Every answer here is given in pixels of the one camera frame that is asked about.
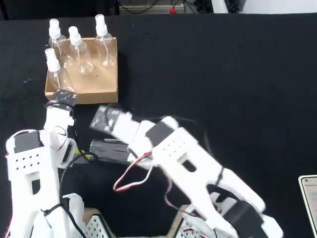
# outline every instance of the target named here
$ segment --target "black fabric surface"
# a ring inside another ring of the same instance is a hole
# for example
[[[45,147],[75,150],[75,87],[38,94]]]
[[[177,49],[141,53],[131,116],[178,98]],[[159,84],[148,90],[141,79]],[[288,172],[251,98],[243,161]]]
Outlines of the black fabric surface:
[[[207,127],[215,157],[266,202],[285,237],[312,238],[297,182],[316,174],[316,14],[140,15],[107,18],[118,37],[119,100],[137,116],[177,115]],[[94,36],[93,18],[64,18]],[[48,21],[0,22],[0,147],[15,131],[43,128]],[[104,135],[90,130],[97,106],[76,106],[84,149]],[[202,132],[184,124],[198,139]],[[167,181],[115,194],[125,166],[76,165],[65,193],[101,210],[117,236],[164,235],[175,211],[163,201]],[[134,170],[127,181],[145,175]],[[5,158],[0,160],[0,233],[11,215]],[[170,200],[188,202],[174,189]]]

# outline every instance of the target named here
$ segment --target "clear plastic bottle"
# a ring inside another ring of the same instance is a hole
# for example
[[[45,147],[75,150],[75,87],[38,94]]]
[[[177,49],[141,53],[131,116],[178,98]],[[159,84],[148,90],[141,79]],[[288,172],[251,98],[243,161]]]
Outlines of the clear plastic bottle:
[[[48,81],[52,83],[55,89],[65,89],[71,92],[75,92],[74,85],[69,78],[67,70],[61,68],[59,61],[56,57],[55,50],[49,48],[45,50],[45,55],[48,65]]]
[[[71,26],[68,29],[70,39],[70,51],[81,74],[87,75],[94,71],[91,62],[91,54],[87,44],[81,39],[78,29]]]
[[[63,67],[74,66],[74,59],[68,53],[69,43],[66,37],[60,33],[59,21],[57,19],[50,20],[49,35],[49,47],[55,50],[56,57]]]
[[[108,32],[107,25],[105,23],[105,17],[102,14],[98,14],[96,17],[96,33],[95,38],[98,57],[103,67],[115,66],[115,52],[112,35]]]

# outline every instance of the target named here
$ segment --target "red and white wire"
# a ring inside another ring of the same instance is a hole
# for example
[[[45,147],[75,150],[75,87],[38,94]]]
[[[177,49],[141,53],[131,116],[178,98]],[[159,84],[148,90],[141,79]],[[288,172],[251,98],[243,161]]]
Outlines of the red and white wire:
[[[128,190],[129,188],[131,187],[134,187],[134,186],[138,186],[140,184],[143,184],[145,183],[151,172],[152,172],[152,169],[153,169],[153,164],[151,165],[146,177],[142,180],[142,181],[138,181],[138,182],[132,182],[132,183],[129,183],[127,185],[124,185],[124,186],[121,186],[121,187],[118,187],[118,184],[122,181],[122,179],[124,178],[124,176],[129,172],[129,170],[134,167],[135,165],[137,165],[141,160],[149,157],[151,155],[151,152],[147,152],[147,153],[144,153],[143,156],[141,156],[140,158],[138,158],[137,160],[135,160],[132,164],[130,164],[130,166],[126,169],[126,171],[123,173],[123,175],[114,183],[113,185],[113,191],[115,192],[122,192],[122,191],[125,191],[125,190]]]

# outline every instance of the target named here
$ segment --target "black strap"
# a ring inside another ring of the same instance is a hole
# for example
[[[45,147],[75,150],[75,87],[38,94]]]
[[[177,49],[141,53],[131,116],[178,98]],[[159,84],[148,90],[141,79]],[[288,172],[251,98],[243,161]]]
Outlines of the black strap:
[[[50,209],[48,209],[48,210],[42,210],[41,209],[41,212],[43,212],[44,213],[44,216],[46,217],[46,216],[48,216],[50,213],[52,213],[52,211],[54,211],[56,208],[58,208],[58,207],[62,207],[62,204],[56,204],[54,207],[52,207],[52,208],[50,208]]]
[[[220,171],[220,173],[219,173],[219,175],[218,175],[218,179],[217,179],[217,182],[216,182],[216,184],[215,184],[216,186],[219,185],[220,181],[221,181],[222,178],[223,178],[223,171],[224,171],[224,167],[221,168],[221,171]]]

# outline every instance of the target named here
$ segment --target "phone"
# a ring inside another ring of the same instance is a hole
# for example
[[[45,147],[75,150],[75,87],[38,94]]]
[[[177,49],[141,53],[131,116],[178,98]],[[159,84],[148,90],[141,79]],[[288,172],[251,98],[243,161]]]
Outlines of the phone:
[[[303,175],[298,178],[309,221],[317,238],[317,175]]]

